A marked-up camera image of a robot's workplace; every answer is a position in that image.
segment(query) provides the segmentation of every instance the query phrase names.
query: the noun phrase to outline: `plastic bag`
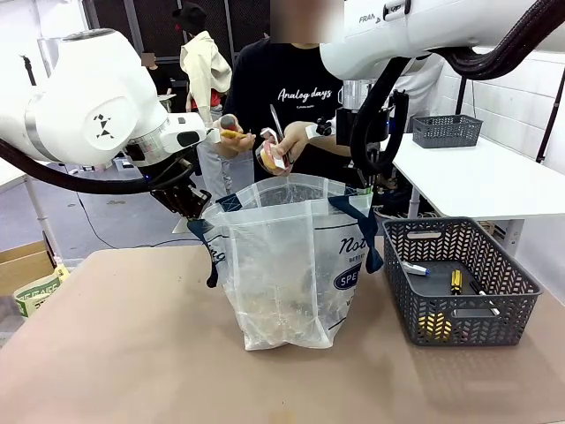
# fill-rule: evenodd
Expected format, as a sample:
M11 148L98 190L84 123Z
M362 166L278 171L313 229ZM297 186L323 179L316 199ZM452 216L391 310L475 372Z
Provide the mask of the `plastic bag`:
M245 349L328 348L374 249L372 193L291 174L251 185L208 208L189 229L207 245L236 312Z

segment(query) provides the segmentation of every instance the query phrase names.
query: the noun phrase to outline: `person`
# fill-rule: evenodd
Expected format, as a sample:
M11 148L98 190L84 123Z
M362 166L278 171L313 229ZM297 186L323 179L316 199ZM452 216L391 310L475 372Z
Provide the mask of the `person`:
M338 146L335 137L309 141L305 130L321 117L334 117L341 106L343 83L324 67L317 43L319 16L327 4L326 0L281 0L278 6L282 14L275 26L278 33L241 51L224 113L236 118L246 137L222 138L217 145L221 155L234 157L249 149L255 151L263 141L261 129L276 128L272 104L284 129L284 140L275 149L279 155L289 153L294 161L292 172L350 183L346 168L349 147ZM252 158L255 182L273 177L255 155Z
M180 65L190 81L186 111L198 111L206 127L222 115L221 96L230 90L231 68L206 31L206 12L197 4L184 3L173 12L178 26L191 40L181 48ZM230 163L210 143L197 147L206 189L217 201L231 192Z
M157 88L157 94L170 95L173 91L173 85L170 82L169 75L155 62L155 53L150 49L144 50L141 55L141 62L149 71L151 80Z

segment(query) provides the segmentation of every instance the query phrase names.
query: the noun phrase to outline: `black mesh wall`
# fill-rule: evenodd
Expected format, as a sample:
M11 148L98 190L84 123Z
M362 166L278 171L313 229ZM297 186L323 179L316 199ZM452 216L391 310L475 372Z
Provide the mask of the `black mesh wall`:
M236 52L263 38L270 3L270 0L230 0L231 34Z
M222 56L231 63L230 38L228 36L228 25L226 21L226 11L223 0L192 0L199 4L207 14L206 30L214 39Z
M153 50L157 57L178 56L185 39L175 29L171 16L178 9L177 0L134 0L133 3L144 48Z
M121 0L94 0L100 28L112 28L119 31L133 45L132 31Z
M162 69L165 70L167 75L169 75L172 79L178 81L187 81L188 75L181 69L180 64L178 62L175 63L163 63L158 62L158 65L161 66Z

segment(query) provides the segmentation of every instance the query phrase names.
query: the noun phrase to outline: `white brick wall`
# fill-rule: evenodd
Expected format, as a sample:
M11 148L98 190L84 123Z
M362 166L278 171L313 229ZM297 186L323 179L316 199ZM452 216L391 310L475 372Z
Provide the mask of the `white brick wall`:
M475 81L477 118L482 135L535 159L565 66L565 55L531 54L509 75ZM434 115L455 113L461 78L445 65L432 99ZM471 83L467 83L463 113L473 116ZM545 166L565 174L565 96L555 122ZM516 258L547 288L565 301L565 218L526 220Z

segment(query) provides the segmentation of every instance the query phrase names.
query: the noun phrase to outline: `logo on robot arm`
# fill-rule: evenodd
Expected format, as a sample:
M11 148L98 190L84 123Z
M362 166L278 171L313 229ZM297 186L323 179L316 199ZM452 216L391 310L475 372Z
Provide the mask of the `logo on robot arm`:
M370 22L370 21L375 20L375 19L377 19L375 24L380 23L380 18L377 18L377 16L374 13L371 13L369 15L364 15L361 18L359 18L359 24L361 24L363 22Z
M111 120L111 117L104 117L102 114L94 117L94 121L100 121L100 127L101 127L101 132L96 135L97 139L100 139L101 137L107 137L107 136L109 136L111 139L114 138L114 136L112 134L110 134L109 131L106 129L106 125L108 124L108 122L110 120Z

